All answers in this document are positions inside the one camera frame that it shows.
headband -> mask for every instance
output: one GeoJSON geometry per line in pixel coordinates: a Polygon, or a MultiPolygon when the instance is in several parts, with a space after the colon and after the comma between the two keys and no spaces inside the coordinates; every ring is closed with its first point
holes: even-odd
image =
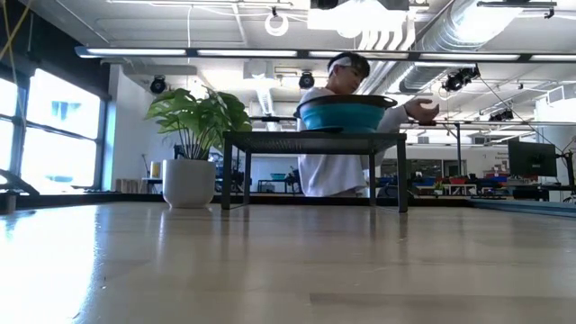
{"type": "Polygon", "coordinates": [[[332,64],[328,68],[328,75],[329,76],[332,75],[332,71],[334,71],[334,67],[336,65],[340,65],[341,67],[352,67],[352,59],[350,59],[348,57],[343,57],[343,58],[339,58],[339,59],[335,60],[334,62],[332,62],[332,64]]]}

potted plant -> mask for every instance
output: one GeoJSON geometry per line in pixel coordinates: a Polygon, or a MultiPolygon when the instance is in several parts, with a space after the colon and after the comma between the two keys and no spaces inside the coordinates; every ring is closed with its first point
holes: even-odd
{"type": "Polygon", "coordinates": [[[209,88],[204,99],[185,89],[159,95],[146,119],[157,119],[159,134],[176,132],[184,158],[163,161],[162,189],[171,208],[203,208],[214,196],[215,165],[210,148],[223,147],[224,131],[252,131],[245,105],[234,95],[209,88]]]}

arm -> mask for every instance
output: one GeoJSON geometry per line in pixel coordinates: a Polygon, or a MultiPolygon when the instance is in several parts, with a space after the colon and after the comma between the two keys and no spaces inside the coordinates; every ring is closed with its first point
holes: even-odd
{"type": "MultiPolygon", "coordinates": [[[[378,124],[378,129],[376,131],[381,133],[397,133],[400,131],[401,124],[407,121],[408,121],[408,115],[406,113],[406,108],[404,107],[404,105],[391,108],[386,110],[386,113],[384,114],[384,117],[378,124]]],[[[384,153],[386,153],[385,150],[382,152],[378,152],[378,154],[376,154],[375,160],[377,166],[379,166],[384,160],[384,153]]],[[[361,156],[360,159],[362,162],[362,169],[367,170],[369,167],[368,157],[361,156]]]]}
{"type": "MultiPolygon", "coordinates": [[[[388,109],[384,114],[384,117],[378,125],[378,132],[398,132],[400,131],[400,126],[403,122],[411,117],[419,122],[431,122],[440,112],[440,107],[437,104],[433,109],[428,109],[422,106],[422,104],[432,104],[429,99],[414,99],[411,100],[400,107],[393,109],[388,109]]],[[[386,151],[378,152],[376,154],[376,165],[379,166],[383,159],[384,153],[386,151]]],[[[362,169],[368,169],[368,157],[361,157],[362,169]]]]}

beam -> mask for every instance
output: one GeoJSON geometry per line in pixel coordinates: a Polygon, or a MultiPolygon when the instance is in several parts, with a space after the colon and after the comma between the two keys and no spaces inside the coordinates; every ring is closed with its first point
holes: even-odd
{"type": "MultiPolygon", "coordinates": [[[[84,59],[198,58],[198,59],[316,59],[328,60],[342,50],[325,49],[192,49],[192,48],[88,48],[76,47],[84,59]]],[[[574,64],[570,52],[425,52],[409,50],[353,50],[371,61],[445,63],[574,64]]]]}

exposed ductwork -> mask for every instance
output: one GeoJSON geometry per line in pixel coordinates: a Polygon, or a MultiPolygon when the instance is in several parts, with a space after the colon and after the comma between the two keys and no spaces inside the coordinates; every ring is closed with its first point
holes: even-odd
{"type": "MultiPolygon", "coordinates": [[[[519,8],[479,7],[480,0],[456,0],[414,45],[421,51],[475,51],[500,34],[522,12],[519,8]]],[[[373,94],[416,94],[446,72],[446,67],[397,64],[373,94]]]]}

